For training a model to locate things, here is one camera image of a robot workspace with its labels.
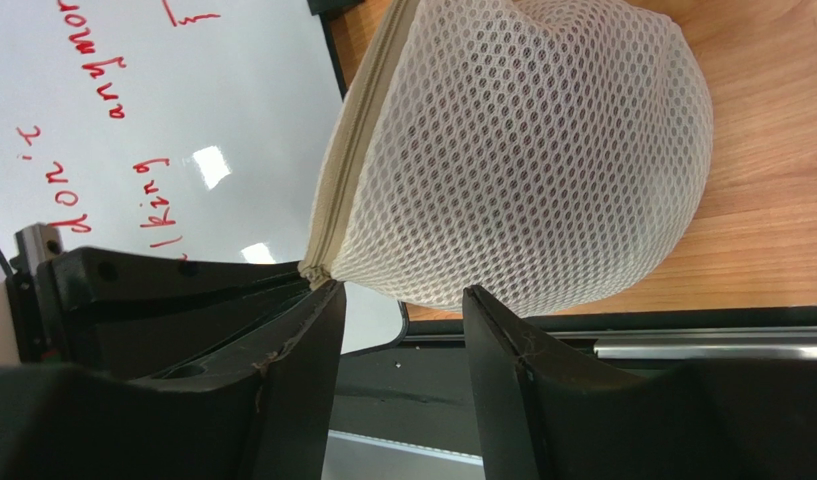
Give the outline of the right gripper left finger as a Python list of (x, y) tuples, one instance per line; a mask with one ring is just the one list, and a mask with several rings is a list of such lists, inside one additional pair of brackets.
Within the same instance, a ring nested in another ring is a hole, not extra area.
[(0, 479), (318, 479), (345, 311), (331, 282), (167, 378), (0, 367)]

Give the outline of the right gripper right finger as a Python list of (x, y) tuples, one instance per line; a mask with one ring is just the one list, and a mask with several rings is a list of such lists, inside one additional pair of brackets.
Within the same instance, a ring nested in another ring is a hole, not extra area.
[[(535, 383), (491, 341), (524, 323), (479, 286), (463, 293), (465, 343), (489, 479), (817, 479), (817, 404), (743, 428), (697, 404), (656, 416), (667, 384), (593, 399)], [(789, 371), (817, 379), (817, 361)]]

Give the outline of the whiteboard with red writing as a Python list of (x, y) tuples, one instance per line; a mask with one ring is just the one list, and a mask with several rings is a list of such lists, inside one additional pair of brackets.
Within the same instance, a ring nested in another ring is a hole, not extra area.
[(338, 1), (0, 1), (0, 365), (14, 235), (186, 262), (303, 257), (345, 87)]

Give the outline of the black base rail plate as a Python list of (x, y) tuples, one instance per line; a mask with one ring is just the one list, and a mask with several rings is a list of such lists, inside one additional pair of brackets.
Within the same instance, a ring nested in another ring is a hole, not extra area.
[[(531, 317), (491, 344), (535, 383), (587, 399), (667, 384), (660, 418), (701, 404), (747, 429), (817, 404), (817, 379), (789, 376), (817, 361), (817, 306)], [(330, 427), (477, 454), (468, 363), (460, 320), (413, 322), (397, 344), (342, 358)]]

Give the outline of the aluminium frame rail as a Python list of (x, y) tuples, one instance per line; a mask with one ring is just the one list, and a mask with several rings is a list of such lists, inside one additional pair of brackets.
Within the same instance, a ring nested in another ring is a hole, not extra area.
[(331, 430), (321, 478), (453, 479), (485, 477), (480, 456)]

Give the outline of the white mesh laundry bag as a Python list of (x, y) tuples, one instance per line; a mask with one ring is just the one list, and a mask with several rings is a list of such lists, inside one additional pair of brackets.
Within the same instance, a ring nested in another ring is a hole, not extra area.
[(625, 1), (394, 1), (332, 133), (301, 275), (520, 316), (640, 282), (703, 196), (712, 101), (680, 26)]

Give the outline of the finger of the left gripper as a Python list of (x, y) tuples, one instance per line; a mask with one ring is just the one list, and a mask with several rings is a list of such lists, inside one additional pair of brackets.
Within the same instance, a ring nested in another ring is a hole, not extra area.
[(7, 285), (23, 363), (76, 364), (126, 380), (163, 377), (271, 321), (309, 291), (293, 262), (67, 251), (47, 224), (14, 238)]

